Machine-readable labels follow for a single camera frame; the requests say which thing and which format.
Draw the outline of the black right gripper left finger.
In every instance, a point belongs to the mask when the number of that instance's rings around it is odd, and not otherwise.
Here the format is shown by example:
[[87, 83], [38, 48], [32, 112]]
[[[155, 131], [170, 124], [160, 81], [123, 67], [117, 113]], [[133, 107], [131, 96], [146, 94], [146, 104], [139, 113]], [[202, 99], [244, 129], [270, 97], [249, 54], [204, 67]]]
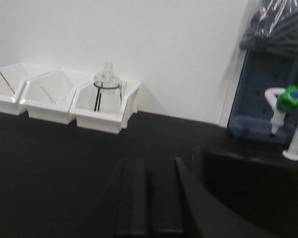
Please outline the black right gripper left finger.
[[143, 159], [124, 161], [115, 235], [148, 235], [148, 178]]

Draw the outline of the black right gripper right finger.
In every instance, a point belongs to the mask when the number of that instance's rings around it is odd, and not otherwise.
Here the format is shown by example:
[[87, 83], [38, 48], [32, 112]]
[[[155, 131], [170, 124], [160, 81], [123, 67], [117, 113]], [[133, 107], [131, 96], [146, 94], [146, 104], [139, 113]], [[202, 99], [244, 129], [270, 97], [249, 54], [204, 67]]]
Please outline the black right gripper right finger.
[[187, 238], [275, 238], [211, 195], [180, 158], [174, 159]]

